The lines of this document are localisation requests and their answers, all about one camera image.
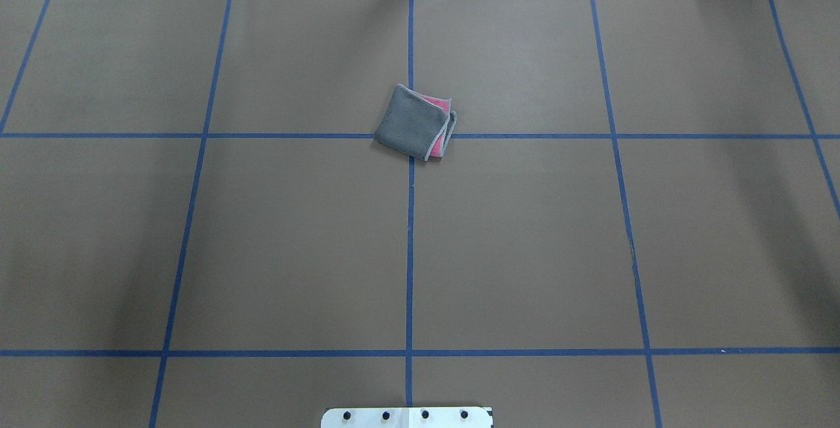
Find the pink cloth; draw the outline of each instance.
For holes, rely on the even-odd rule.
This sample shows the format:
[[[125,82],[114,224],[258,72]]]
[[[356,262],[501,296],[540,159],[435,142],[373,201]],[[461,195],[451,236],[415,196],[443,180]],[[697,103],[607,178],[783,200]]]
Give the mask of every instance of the pink cloth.
[[[445,114],[450,114],[450,108],[452,106],[452,100],[444,100],[443,98],[435,98],[434,96],[423,95],[420,94],[424,100],[427,102],[432,103],[436,107],[443,109]],[[443,132],[440,136],[438,136],[438,140],[434,142],[434,146],[432,146],[432,153],[430,156],[432,157],[443,157],[444,156],[444,137],[446,136],[446,131]]]

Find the horizontal blue line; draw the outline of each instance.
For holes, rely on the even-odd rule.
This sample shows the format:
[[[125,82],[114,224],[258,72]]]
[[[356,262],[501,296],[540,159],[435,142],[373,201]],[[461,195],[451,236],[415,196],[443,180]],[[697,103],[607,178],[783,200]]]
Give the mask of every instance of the horizontal blue line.
[[[461,140],[609,140],[598,133],[456,133]],[[620,140],[812,140],[812,135],[738,135],[619,133]],[[0,138],[44,139],[200,139],[201,133],[0,133]],[[208,133],[210,139],[343,139],[371,140],[366,133]],[[816,135],[820,140],[840,140],[840,135]]]
[[[170,357],[403,357],[405,350],[169,351]]]
[[[7,349],[0,357],[160,357],[161,351]],[[840,347],[687,347],[618,349],[415,349],[414,357],[552,357],[552,356],[726,356],[738,354],[840,354]],[[169,357],[403,357],[405,350],[209,350],[169,351]]]
[[[160,357],[160,351],[0,349],[0,357]]]

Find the towel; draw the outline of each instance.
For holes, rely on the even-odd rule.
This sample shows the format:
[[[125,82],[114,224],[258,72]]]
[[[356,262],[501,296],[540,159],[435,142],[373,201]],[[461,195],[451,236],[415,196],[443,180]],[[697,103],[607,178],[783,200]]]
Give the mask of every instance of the towel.
[[[423,161],[429,160],[433,150],[443,156],[456,117],[449,111],[450,103],[451,100],[423,96],[399,84],[390,96],[374,139]]]

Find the gray cloth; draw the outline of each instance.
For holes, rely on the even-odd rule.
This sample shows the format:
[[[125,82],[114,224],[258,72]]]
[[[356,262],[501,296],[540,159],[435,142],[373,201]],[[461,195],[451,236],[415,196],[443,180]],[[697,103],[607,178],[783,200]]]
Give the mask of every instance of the gray cloth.
[[[449,140],[452,134],[450,123],[453,127],[454,122],[443,109],[404,85],[397,85],[385,117],[373,137],[376,142],[391,149],[428,161],[438,137],[446,135],[446,140]]]

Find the white bracket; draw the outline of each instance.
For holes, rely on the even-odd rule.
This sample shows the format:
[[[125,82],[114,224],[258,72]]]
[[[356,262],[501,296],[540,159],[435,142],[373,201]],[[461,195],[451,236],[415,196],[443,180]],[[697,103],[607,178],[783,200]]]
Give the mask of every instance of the white bracket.
[[[332,409],[321,428],[493,428],[493,409],[484,407],[416,407]]]

